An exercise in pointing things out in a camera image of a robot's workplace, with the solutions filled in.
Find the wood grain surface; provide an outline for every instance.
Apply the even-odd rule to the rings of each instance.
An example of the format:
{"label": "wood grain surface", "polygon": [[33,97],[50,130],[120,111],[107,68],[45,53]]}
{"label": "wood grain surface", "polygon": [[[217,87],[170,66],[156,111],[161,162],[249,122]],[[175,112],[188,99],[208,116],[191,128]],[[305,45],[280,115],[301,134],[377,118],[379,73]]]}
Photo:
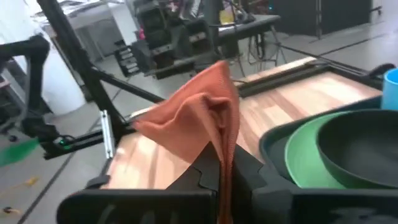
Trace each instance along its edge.
{"label": "wood grain surface", "polygon": [[[305,58],[247,79],[272,75],[311,60]],[[380,94],[379,90],[342,76],[324,73],[245,98],[240,104],[237,143],[263,162],[258,150],[259,138],[271,128]],[[123,137],[108,170],[111,180],[103,188],[165,189],[188,166],[154,141],[139,133],[130,134]]]}

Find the white pillar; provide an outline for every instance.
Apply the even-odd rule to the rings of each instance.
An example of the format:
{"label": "white pillar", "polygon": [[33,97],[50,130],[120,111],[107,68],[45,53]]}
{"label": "white pillar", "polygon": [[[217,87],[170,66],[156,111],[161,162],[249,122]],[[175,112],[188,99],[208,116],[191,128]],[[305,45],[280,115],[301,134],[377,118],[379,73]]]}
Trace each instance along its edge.
{"label": "white pillar", "polygon": [[[86,103],[49,36],[29,17],[24,0],[0,1],[0,30],[0,44],[26,40],[39,32],[50,42],[50,53],[44,65],[42,97],[55,115],[69,113]],[[20,56],[15,60],[26,72],[25,58]]]}
{"label": "white pillar", "polygon": [[134,31],[137,31],[138,29],[129,8],[127,7],[127,3],[108,3],[108,6],[126,45],[131,45],[133,42],[137,41]]}

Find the cloth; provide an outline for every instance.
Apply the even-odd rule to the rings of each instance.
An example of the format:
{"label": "cloth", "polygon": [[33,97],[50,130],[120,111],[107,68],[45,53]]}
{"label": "cloth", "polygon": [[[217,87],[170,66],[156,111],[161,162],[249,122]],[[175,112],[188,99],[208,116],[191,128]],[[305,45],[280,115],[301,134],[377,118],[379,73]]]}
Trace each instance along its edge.
{"label": "cloth", "polygon": [[211,141],[220,160],[219,223],[231,223],[232,162],[239,131],[239,96],[228,63],[199,73],[134,122],[144,136],[192,163]]}

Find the black metal frame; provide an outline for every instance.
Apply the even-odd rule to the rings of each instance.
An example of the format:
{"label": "black metal frame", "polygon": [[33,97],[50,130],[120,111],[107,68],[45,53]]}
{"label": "black metal frame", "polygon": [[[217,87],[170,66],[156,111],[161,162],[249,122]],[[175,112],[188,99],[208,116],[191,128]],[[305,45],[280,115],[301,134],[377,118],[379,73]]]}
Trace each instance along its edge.
{"label": "black metal frame", "polygon": [[[7,62],[11,57],[23,55],[27,59],[28,74],[27,83],[25,87],[25,108],[22,110],[20,122],[22,131],[32,137],[38,137],[42,147],[46,150],[44,157],[51,159],[57,156],[68,154],[80,149],[84,149],[94,144],[99,144],[103,141],[101,131],[88,133],[78,138],[69,139],[66,145],[59,145],[54,142],[55,139],[59,138],[60,135],[53,125],[45,124],[43,117],[38,112],[40,110],[41,92],[42,92],[42,78],[43,78],[43,67],[46,61],[47,55],[50,51],[50,44],[41,35],[35,35],[29,40],[20,42],[13,42],[10,44],[0,45],[0,62]],[[106,81],[112,85],[118,86],[123,90],[134,93],[137,96],[143,97],[154,103],[158,103],[163,99],[157,95],[142,90],[136,86],[130,85],[127,82],[118,80],[111,75],[108,75],[102,71],[99,71],[95,67],[89,68],[90,75],[96,78],[96,81],[100,84],[100,80]],[[110,102],[110,109],[115,112],[116,109],[112,105],[111,100],[107,95],[106,98],[98,98],[96,103],[101,108],[109,110],[107,101]],[[113,117],[116,118],[117,122],[113,126],[117,136],[116,140],[123,136],[123,134],[131,133],[134,130],[129,128],[128,123],[122,123],[121,117],[118,113],[114,113]],[[70,150],[64,150],[65,147],[70,147]]]}
{"label": "black metal frame", "polygon": [[375,80],[361,71],[356,71],[353,68],[343,67],[334,63],[324,62],[322,60],[314,60],[301,66],[279,72],[278,74],[242,84],[238,87],[239,95],[243,98],[249,97],[323,72],[335,72],[343,77],[378,90],[382,88],[382,81]]}
{"label": "black metal frame", "polygon": [[[129,129],[129,124],[124,123],[123,119],[121,119],[121,115],[105,92],[105,89],[101,84],[101,80],[153,103],[158,103],[164,99],[137,86],[118,80],[117,78],[95,68],[90,62],[86,52],[82,49],[58,2],[54,0],[37,0],[37,2],[41,6],[43,13],[47,16],[54,32],[57,33],[59,46],[64,51],[71,66],[80,74],[81,79],[85,83],[88,91],[91,93],[93,101],[98,105],[99,110],[108,111],[115,144],[118,144],[125,134],[131,133],[134,130]],[[46,154],[44,155],[45,159],[51,159],[99,144],[102,141],[102,132],[96,131],[72,139],[67,142],[67,145],[63,146],[55,144],[53,141],[49,141],[48,139],[46,139],[46,141],[40,141],[40,143],[46,150]]]}

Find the metal rod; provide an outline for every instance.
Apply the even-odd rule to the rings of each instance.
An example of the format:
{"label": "metal rod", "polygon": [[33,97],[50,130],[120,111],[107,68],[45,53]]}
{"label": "metal rod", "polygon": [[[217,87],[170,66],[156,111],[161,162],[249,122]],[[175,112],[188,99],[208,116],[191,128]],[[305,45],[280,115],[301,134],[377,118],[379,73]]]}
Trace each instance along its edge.
{"label": "metal rod", "polygon": [[164,99],[160,96],[157,96],[153,93],[143,90],[142,88],[136,87],[128,82],[114,78],[113,76],[108,75],[107,73],[104,73],[102,71],[92,69],[92,73],[95,74],[97,77],[99,77],[99,79],[101,79],[102,81],[112,84],[116,87],[119,87],[122,90],[126,90],[129,93],[137,95],[145,100],[149,100],[153,103],[159,103],[161,101],[164,101]]}
{"label": "metal rod", "polygon": [[108,117],[108,112],[100,111],[99,112],[101,125],[102,125],[102,135],[104,140],[104,148],[105,148],[105,156],[107,159],[113,158],[115,150],[114,150],[114,138],[112,129],[109,126],[110,120]]}
{"label": "metal rod", "polygon": [[123,136],[123,122],[119,111],[112,104],[101,81],[92,73],[92,63],[81,47],[67,17],[56,0],[37,0],[44,15],[57,35],[59,46],[70,61],[71,66],[80,74],[87,90],[98,105],[99,110],[107,110],[112,122],[112,130],[116,143]]}
{"label": "metal rod", "polygon": [[57,152],[54,152],[54,153],[46,153],[46,154],[44,154],[44,159],[53,159],[53,158],[56,158],[58,156],[63,156],[63,155],[66,155],[66,154],[69,154],[69,153],[72,153],[72,152],[76,152],[76,151],[85,149],[85,148],[90,147],[90,146],[94,146],[94,145],[102,143],[102,142],[103,142],[102,135],[95,136],[93,138],[86,139],[86,140],[83,140],[83,141],[77,141],[73,145],[73,147],[71,149],[63,150],[63,151],[57,151]]}
{"label": "metal rod", "polygon": [[[220,24],[220,4],[221,0],[203,0],[203,17],[208,25]],[[215,51],[218,49],[218,27],[209,26],[209,40]]]}
{"label": "metal rod", "polygon": [[[276,32],[274,26],[271,26],[271,32],[272,32],[272,35],[275,37],[275,41],[277,43],[277,48],[278,48],[277,54],[280,51],[280,54],[282,55],[282,58],[284,59],[285,63],[287,63],[287,60],[286,60],[286,57],[285,57],[285,53],[284,53],[283,49],[280,47],[282,44],[281,44],[281,42],[278,39],[277,32]],[[275,59],[275,65],[277,65],[277,61],[278,61],[278,55],[276,56],[276,59]]]}
{"label": "metal rod", "polygon": [[330,60],[330,59],[327,59],[327,58],[319,56],[319,55],[314,55],[314,54],[311,54],[311,53],[308,53],[308,52],[304,52],[302,50],[293,49],[291,47],[287,47],[287,46],[284,46],[284,45],[281,45],[281,47],[284,48],[284,49],[287,49],[287,50],[291,50],[293,52],[297,52],[297,53],[300,53],[300,54],[304,54],[306,56],[310,56],[310,57],[316,58],[319,61],[323,61],[325,63],[330,63],[330,64],[333,64],[333,65],[339,66],[341,68],[345,68],[345,69],[351,70],[351,72],[357,73],[358,75],[363,75],[364,73],[367,72],[367,71],[363,70],[362,68],[357,68],[357,67],[354,67],[354,66],[351,66],[351,65],[347,65],[347,64],[344,64],[344,63],[341,63],[341,62]]}
{"label": "metal rod", "polygon": [[327,65],[308,68],[305,65],[282,72],[278,76],[264,77],[256,80],[255,83],[243,84],[239,87],[239,95],[242,98],[256,95],[267,90],[275,89],[286,83],[293,83],[314,74],[324,72],[328,68]]}

